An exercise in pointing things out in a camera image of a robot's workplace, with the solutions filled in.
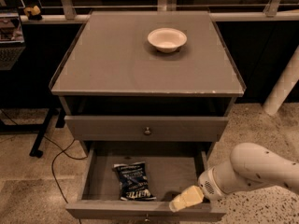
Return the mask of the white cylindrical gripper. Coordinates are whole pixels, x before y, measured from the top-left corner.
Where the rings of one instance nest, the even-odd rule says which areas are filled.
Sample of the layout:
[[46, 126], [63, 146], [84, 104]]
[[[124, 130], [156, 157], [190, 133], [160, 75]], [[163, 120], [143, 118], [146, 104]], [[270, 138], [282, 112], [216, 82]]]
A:
[[204, 200], [204, 196], [210, 201], [223, 199], [227, 194], [221, 190], [216, 182], [216, 168], [205, 170], [198, 177], [198, 186], [190, 186], [177, 195], [170, 203], [169, 208], [172, 212], [197, 205]]

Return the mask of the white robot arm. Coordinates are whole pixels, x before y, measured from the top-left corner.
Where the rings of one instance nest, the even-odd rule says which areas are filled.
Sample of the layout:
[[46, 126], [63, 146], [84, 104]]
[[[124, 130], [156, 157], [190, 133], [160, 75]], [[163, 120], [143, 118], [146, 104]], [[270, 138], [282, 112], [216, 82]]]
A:
[[239, 191], [252, 191], [280, 186], [299, 193], [299, 163], [286, 160], [271, 150], [254, 143], [242, 143], [233, 148], [230, 157], [200, 174], [198, 185], [190, 186], [169, 204], [178, 212], [201, 203]]

